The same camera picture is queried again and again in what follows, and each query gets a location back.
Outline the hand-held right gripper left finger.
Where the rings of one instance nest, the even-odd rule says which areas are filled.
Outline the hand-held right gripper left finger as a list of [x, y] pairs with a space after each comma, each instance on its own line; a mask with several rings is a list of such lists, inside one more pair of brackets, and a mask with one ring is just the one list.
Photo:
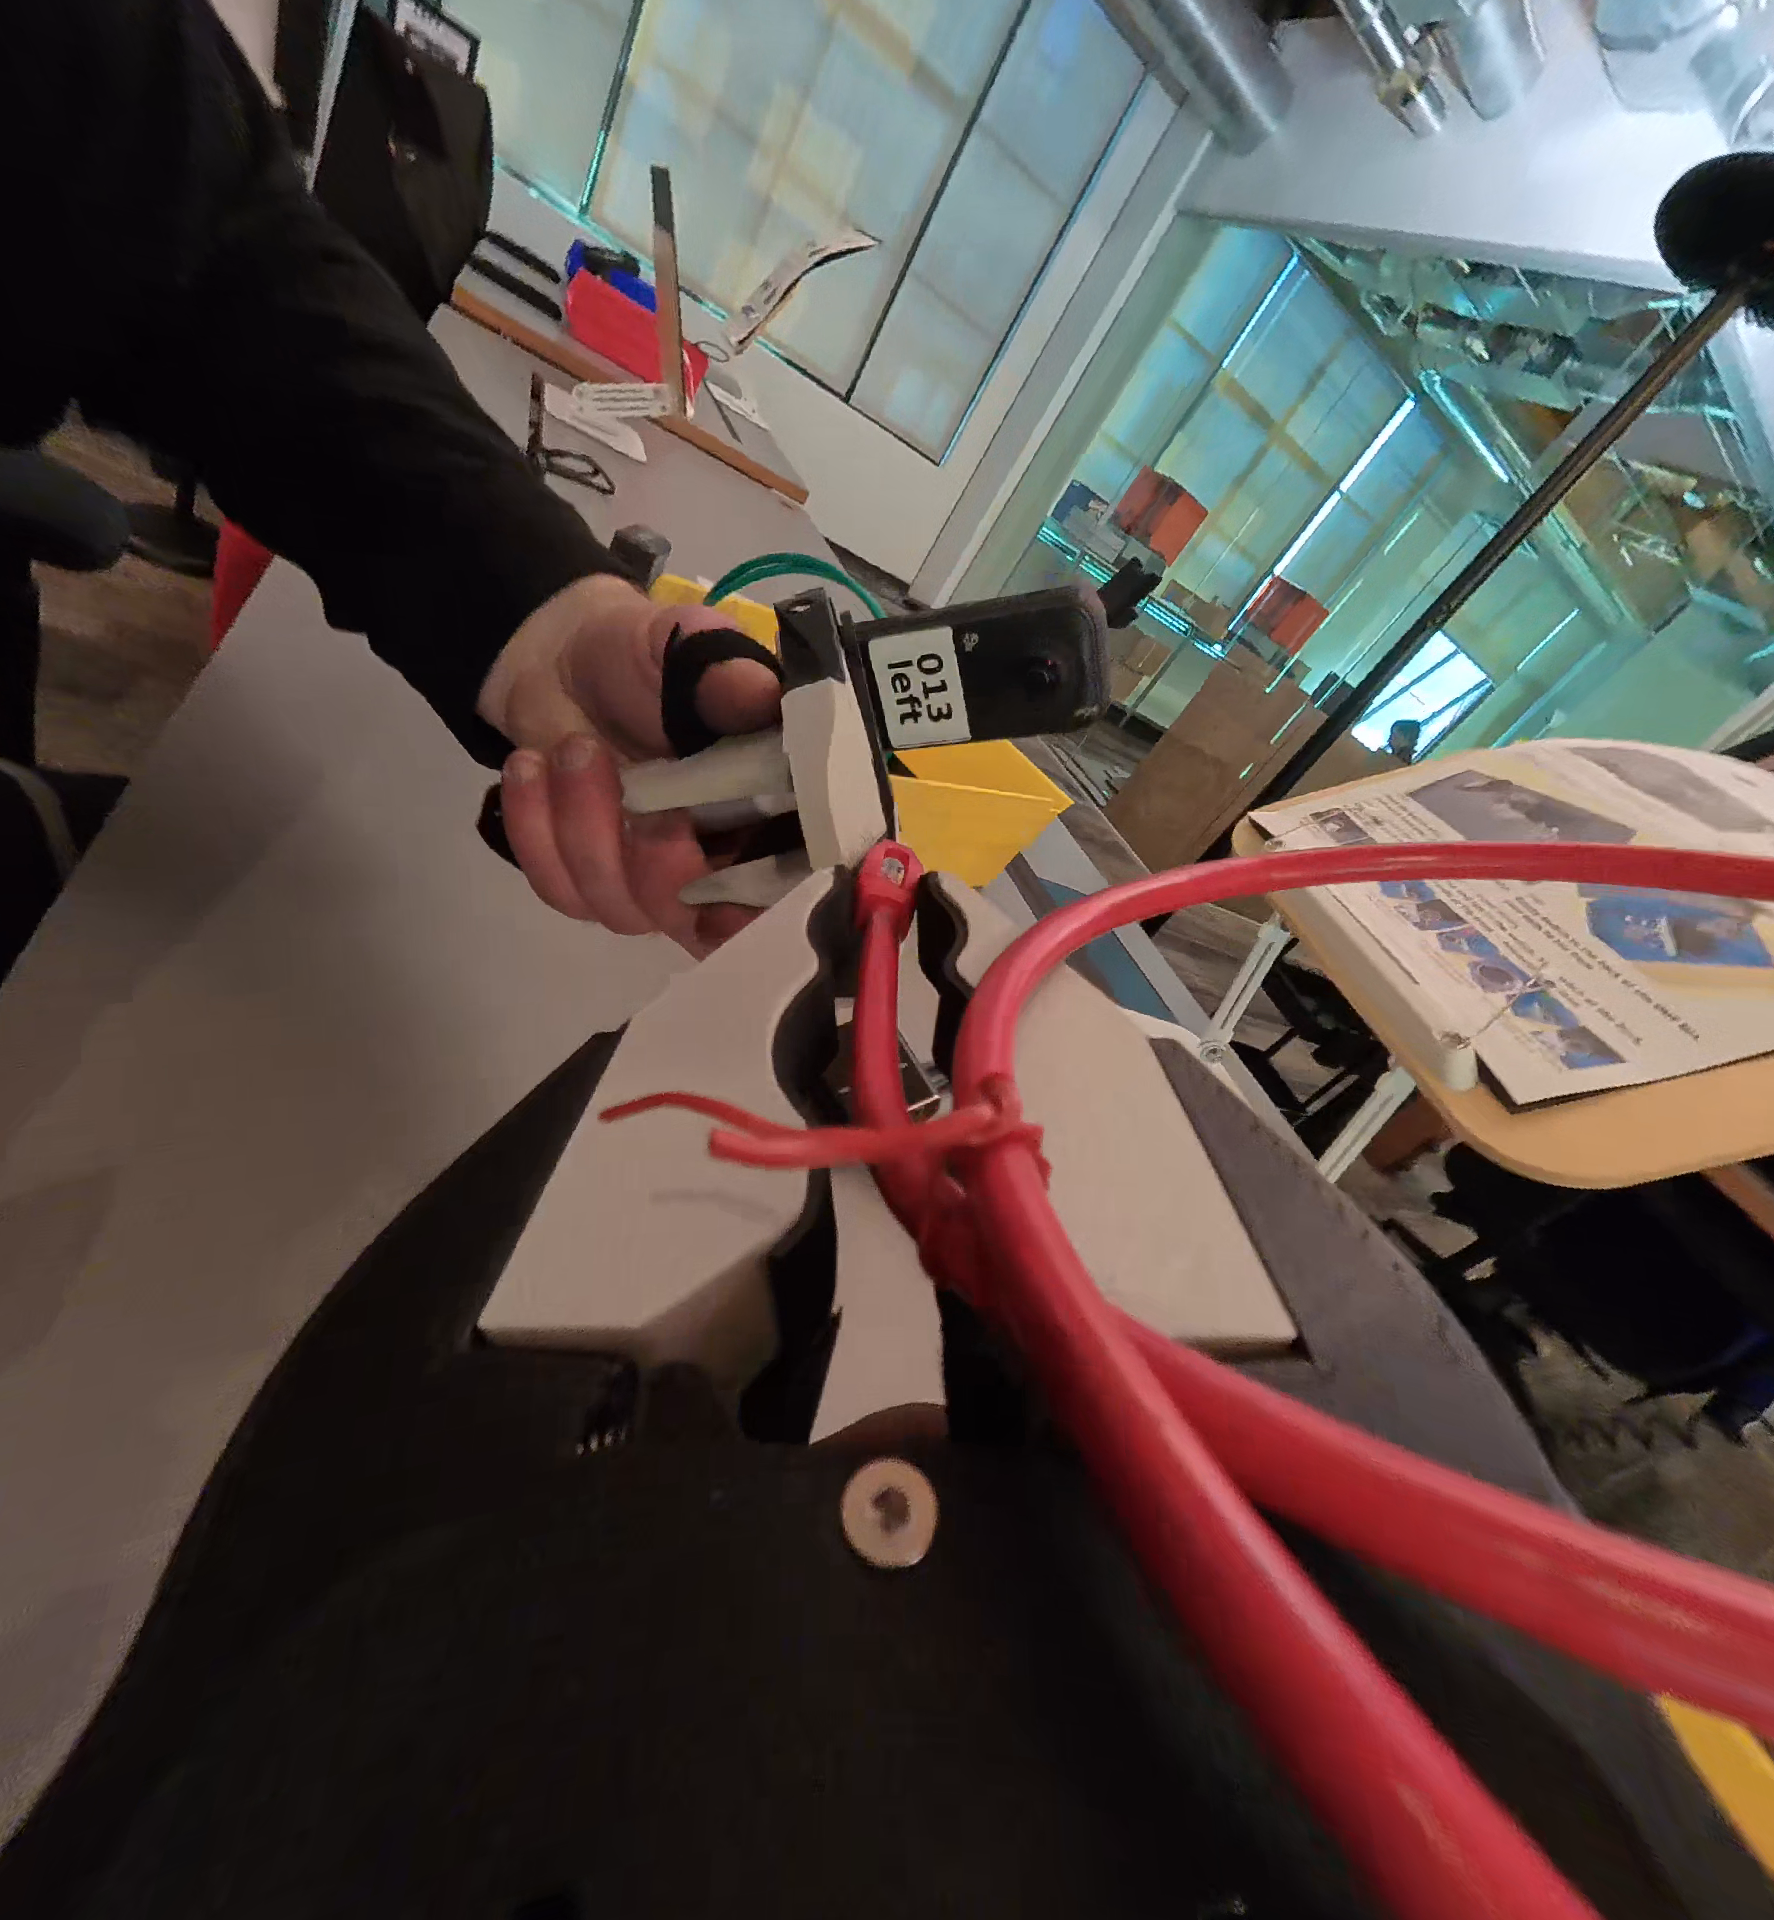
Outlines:
[[686, 1093], [784, 1130], [833, 1125], [850, 875], [807, 875], [620, 1032], [478, 1319], [495, 1348], [699, 1370], [745, 1432], [811, 1432], [839, 1314], [826, 1169], [711, 1154]]

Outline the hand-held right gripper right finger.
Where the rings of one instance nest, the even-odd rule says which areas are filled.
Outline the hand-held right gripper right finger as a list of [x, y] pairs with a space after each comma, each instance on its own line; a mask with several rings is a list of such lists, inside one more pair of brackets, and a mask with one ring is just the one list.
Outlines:
[[1103, 1294], [1204, 1351], [1287, 1351], [1299, 1327], [1184, 1094], [1224, 1088], [1057, 966], [1017, 1029], [1012, 1081], [1044, 1132], [1050, 1197]]

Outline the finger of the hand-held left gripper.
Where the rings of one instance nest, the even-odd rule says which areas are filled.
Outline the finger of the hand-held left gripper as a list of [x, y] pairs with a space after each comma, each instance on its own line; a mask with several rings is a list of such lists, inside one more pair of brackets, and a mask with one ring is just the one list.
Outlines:
[[878, 843], [900, 836], [892, 784], [851, 682], [785, 687], [782, 747], [802, 829], [806, 872], [853, 868]]

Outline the yellow plastic bin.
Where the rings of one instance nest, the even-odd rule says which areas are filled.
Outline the yellow plastic bin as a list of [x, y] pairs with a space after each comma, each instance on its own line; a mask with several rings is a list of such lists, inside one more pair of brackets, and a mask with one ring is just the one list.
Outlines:
[[1088, 590], [875, 618], [838, 606], [824, 584], [777, 606], [676, 574], [649, 590], [657, 605], [691, 595], [735, 630], [669, 645], [660, 723], [679, 757], [723, 742], [696, 706], [709, 669], [755, 657], [779, 679], [785, 650], [811, 667], [834, 642], [892, 784], [897, 833], [927, 866], [986, 883], [1067, 809], [1018, 743], [1096, 714], [1106, 647]]

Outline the person's left forearm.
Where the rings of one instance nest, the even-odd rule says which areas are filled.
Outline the person's left forearm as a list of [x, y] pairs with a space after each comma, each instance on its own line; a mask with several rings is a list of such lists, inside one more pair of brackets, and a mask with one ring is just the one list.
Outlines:
[[0, 4], [0, 446], [71, 407], [184, 463], [487, 765], [515, 632], [617, 578], [205, 4]]

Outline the person's left hand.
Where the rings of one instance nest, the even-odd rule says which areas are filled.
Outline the person's left hand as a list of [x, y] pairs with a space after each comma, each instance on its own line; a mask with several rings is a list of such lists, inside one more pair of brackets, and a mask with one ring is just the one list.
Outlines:
[[623, 937], [660, 936], [704, 958], [755, 921], [682, 892], [718, 863], [681, 811], [630, 814], [623, 770], [671, 758], [660, 728], [671, 637], [735, 630], [721, 611], [657, 605], [600, 576], [554, 595], [515, 632], [476, 709], [512, 742], [502, 816], [520, 875], [556, 912]]

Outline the red twist tie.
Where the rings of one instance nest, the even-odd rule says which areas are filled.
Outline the red twist tie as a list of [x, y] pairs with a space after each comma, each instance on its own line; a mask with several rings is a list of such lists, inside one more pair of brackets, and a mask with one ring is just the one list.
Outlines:
[[612, 1125], [645, 1113], [701, 1116], [708, 1154], [736, 1165], [760, 1169], [836, 1169], [917, 1165], [924, 1160], [983, 1154], [1005, 1143], [1025, 1150], [1037, 1175], [1050, 1181], [1045, 1132], [1032, 1123], [1020, 1105], [1018, 1088], [1003, 1076], [991, 1078], [979, 1098], [932, 1120], [892, 1116], [888, 1121], [838, 1125], [780, 1123], [730, 1101], [686, 1091], [662, 1091], [601, 1108], [600, 1123]]

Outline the blue table mat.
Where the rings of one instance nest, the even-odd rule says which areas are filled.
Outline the blue table mat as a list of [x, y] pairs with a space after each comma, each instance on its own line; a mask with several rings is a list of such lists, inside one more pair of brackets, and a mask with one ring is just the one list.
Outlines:
[[[1061, 824], [1017, 856], [1012, 878], [1037, 917], [1109, 888], [1109, 880]], [[1071, 964], [1123, 1010], [1182, 1027], [1194, 1039], [1207, 1034], [1207, 1013], [1140, 927], [1096, 936]]]

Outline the cardboard box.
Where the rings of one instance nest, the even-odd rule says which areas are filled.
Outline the cardboard box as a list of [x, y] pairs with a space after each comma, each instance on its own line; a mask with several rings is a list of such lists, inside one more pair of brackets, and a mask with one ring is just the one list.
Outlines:
[[1224, 662], [1140, 758], [1106, 818], [1147, 870], [1194, 863], [1324, 720], [1297, 682]]

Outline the white document stand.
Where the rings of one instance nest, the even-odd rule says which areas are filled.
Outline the white document stand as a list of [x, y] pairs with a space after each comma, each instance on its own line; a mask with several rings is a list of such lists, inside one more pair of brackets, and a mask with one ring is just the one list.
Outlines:
[[1324, 895], [1187, 909], [1226, 966], [1202, 1061], [1331, 1179], [1440, 1140], [1442, 1096], [1476, 1091], [1476, 1020]]

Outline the red tool box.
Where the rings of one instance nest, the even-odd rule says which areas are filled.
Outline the red tool box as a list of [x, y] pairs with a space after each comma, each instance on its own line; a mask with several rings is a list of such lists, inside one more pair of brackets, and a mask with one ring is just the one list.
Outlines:
[[708, 360], [686, 336], [679, 306], [660, 314], [657, 291], [635, 270], [630, 253], [574, 240], [568, 252], [561, 304], [568, 333], [640, 382], [662, 380], [672, 365], [669, 351], [679, 346], [682, 395], [691, 405], [704, 382]]

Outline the black stand pole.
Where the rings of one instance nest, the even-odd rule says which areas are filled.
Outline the black stand pole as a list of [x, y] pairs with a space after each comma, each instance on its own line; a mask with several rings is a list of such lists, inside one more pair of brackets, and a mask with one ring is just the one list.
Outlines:
[[1545, 481], [1506, 519], [1434, 598], [1403, 635], [1283, 762], [1250, 807], [1285, 801], [1373, 709], [1403, 667], [1454, 622], [1501, 564], [1570, 497], [1579, 481], [1623, 443], [1629, 429], [1688, 370], [1736, 318], [1774, 333], [1774, 150], [1727, 152], [1688, 169], [1663, 198], [1653, 240], [1668, 275], [1702, 294], [1700, 309], [1660, 348]]

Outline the printed instruction sheet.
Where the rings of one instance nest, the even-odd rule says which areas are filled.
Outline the printed instruction sheet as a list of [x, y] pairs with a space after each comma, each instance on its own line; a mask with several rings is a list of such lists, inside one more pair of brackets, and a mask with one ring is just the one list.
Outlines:
[[[1271, 850], [1606, 845], [1774, 858], [1774, 770], [1660, 743], [1555, 740], [1425, 760], [1263, 807]], [[1378, 991], [1469, 1045], [1520, 1108], [1774, 1052], [1774, 905], [1564, 875], [1403, 875], [1305, 893]]]

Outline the yellow floor tape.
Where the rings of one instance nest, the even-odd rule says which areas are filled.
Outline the yellow floor tape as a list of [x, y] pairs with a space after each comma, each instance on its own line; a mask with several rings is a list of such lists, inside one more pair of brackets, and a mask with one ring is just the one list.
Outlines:
[[1660, 1696], [1655, 1706], [1741, 1841], [1774, 1878], [1774, 1756], [1766, 1746], [1737, 1723], [1675, 1697]]

